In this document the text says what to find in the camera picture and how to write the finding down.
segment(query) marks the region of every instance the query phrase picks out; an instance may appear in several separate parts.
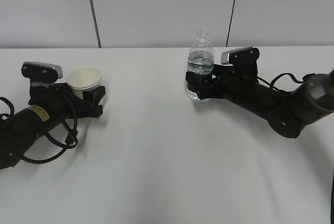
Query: cable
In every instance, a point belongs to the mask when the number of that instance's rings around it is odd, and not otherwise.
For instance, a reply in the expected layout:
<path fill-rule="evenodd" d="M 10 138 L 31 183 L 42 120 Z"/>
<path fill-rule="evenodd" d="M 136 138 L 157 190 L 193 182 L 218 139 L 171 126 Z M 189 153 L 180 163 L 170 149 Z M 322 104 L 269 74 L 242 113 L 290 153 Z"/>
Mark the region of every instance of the cable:
<path fill-rule="evenodd" d="M 10 109 L 10 113 L 8 114 L 8 113 L 2 113 L 2 114 L 0 114 L 0 119 L 2 119 L 2 117 L 3 116 L 5 116 L 5 117 L 10 117 L 10 116 L 12 116 L 12 115 L 14 115 L 14 105 L 13 105 L 13 103 L 11 103 L 7 98 L 5 98 L 5 97 L 0 97 L 0 101 L 3 101 L 3 102 L 5 102 L 6 103 L 6 105 L 9 107 L 9 109 Z"/>
<path fill-rule="evenodd" d="M 263 83 L 265 83 L 266 85 L 270 86 L 270 83 L 267 82 L 265 79 L 262 79 L 261 77 L 257 76 L 257 79 L 262 81 Z M 280 89 L 278 89 L 277 87 L 273 86 L 273 89 L 277 90 L 277 91 L 282 91 Z"/>
<path fill-rule="evenodd" d="M 280 74 L 280 75 L 278 75 L 275 79 L 273 79 L 273 80 L 271 81 L 271 83 L 270 83 L 270 87 L 269 87 L 269 88 L 270 88 L 270 89 L 273 89 L 273 88 L 274 88 L 274 84 L 275 84 L 275 82 L 276 82 L 277 80 L 279 80 L 281 77 L 283 77 L 284 75 L 289 75 L 290 78 L 291 78 L 295 83 L 297 83 L 297 84 L 302 84 L 302 83 L 304 83 L 303 81 L 297 80 L 296 77 L 294 77 L 293 74 L 291 74 L 291 73 L 284 73 L 284 74 Z"/>
<path fill-rule="evenodd" d="M 43 159 L 43 160 L 34 160 L 34 159 L 30 159 L 24 155 L 18 154 L 15 151 L 11 150 L 7 145 L 5 145 L 2 141 L 0 141 L 0 145 L 5 148 L 9 153 L 12 153 L 14 156 L 18 157 L 19 159 L 28 162 L 28 163 L 32 163 L 32 164 L 45 164 L 45 163 L 49 163 L 57 158 L 59 158 L 61 155 L 64 154 L 64 152 L 68 149 L 73 149 L 77 146 L 78 144 L 78 139 L 76 137 L 76 134 L 78 133 L 77 131 L 77 126 L 78 126 L 78 116 L 77 113 L 75 111 L 75 108 L 72 104 L 72 102 L 69 100 L 69 98 L 67 96 L 65 96 L 64 94 L 62 94 L 61 92 L 57 93 L 58 95 L 60 95 L 63 99 L 65 99 L 68 102 L 68 105 L 71 108 L 72 111 L 72 117 L 74 119 L 74 123 L 73 123 L 73 129 L 71 129 L 68 124 L 65 122 L 64 119 L 60 119 L 61 123 L 64 125 L 65 129 L 68 132 L 67 138 L 65 140 L 66 144 L 63 144 L 61 142 L 59 142 L 58 140 L 54 139 L 49 133 L 44 134 L 46 136 L 46 138 L 53 144 L 62 147 L 63 149 L 57 153 L 56 155 L 48 158 L 48 159 Z M 10 108 L 10 114 L 0 114 L 1 118 L 0 120 L 4 121 L 2 119 L 3 116 L 5 117 L 10 117 L 14 114 L 14 105 L 6 98 L 4 97 L 0 97 L 0 100 L 4 101 L 8 107 Z M 72 139 L 72 143 L 74 143 L 74 145 L 71 145 L 71 143 L 69 142 L 69 138 Z"/>

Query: white table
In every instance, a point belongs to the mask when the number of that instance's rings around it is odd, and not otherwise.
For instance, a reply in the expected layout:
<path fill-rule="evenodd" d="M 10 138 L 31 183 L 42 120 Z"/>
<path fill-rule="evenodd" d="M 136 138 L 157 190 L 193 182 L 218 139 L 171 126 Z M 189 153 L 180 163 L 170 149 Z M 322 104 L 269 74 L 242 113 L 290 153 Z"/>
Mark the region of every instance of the white table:
<path fill-rule="evenodd" d="M 267 80 L 334 67 L 334 47 L 259 49 L 259 75 Z M 216 60 L 226 50 L 215 49 Z M 58 64 L 65 75 L 94 65 L 109 96 L 100 119 L 80 121 L 77 149 L 49 164 L 22 161 L 0 171 L 1 223 L 329 223 L 334 116 L 308 126 L 298 139 L 285 139 L 228 101 L 193 104 L 184 92 L 187 54 L 0 50 L 0 96 L 17 112 L 29 98 L 23 61 Z M 296 87 L 289 78 L 277 86 Z M 7 111 L 4 104 L 0 111 Z M 53 134 L 66 135 L 61 127 Z M 56 152 L 41 138 L 26 154 Z"/>

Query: white paper cup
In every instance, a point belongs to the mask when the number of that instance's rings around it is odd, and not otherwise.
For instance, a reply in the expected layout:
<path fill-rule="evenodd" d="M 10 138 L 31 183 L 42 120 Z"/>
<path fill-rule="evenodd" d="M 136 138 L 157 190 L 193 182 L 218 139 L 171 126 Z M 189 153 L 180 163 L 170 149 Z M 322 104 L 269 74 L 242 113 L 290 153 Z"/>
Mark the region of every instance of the white paper cup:
<path fill-rule="evenodd" d="M 66 81 L 73 94 L 83 99 L 83 91 L 91 91 L 101 86 L 102 75 L 93 66 L 82 66 L 71 72 Z"/>

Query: warning label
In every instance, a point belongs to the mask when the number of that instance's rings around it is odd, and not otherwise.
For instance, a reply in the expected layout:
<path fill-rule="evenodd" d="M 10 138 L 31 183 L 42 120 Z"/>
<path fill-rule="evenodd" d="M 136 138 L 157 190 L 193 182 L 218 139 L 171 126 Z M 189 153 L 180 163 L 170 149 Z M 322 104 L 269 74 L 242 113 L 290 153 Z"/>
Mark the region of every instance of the warning label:
<path fill-rule="evenodd" d="M 50 116 L 48 115 L 48 113 L 38 105 L 31 105 L 27 109 L 35 112 L 41 118 L 43 122 L 50 119 Z"/>

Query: plastic water bottle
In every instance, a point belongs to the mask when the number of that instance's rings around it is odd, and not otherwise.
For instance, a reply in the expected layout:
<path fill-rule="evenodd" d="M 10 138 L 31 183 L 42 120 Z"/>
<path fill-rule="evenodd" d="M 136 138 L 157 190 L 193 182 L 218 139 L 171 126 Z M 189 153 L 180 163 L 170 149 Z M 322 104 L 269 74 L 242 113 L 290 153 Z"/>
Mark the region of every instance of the plastic water bottle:
<path fill-rule="evenodd" d="M 214 55 L 211 44 L 211 31 L 208 28 L 197 29 L 196 40 L 188 57 L 188 71 L 203 75 L 203 80 L 210 77 L 214 66 Z M 196 90 L 189 83 L 186 92 L 193 100 L 199 100 Z"/>

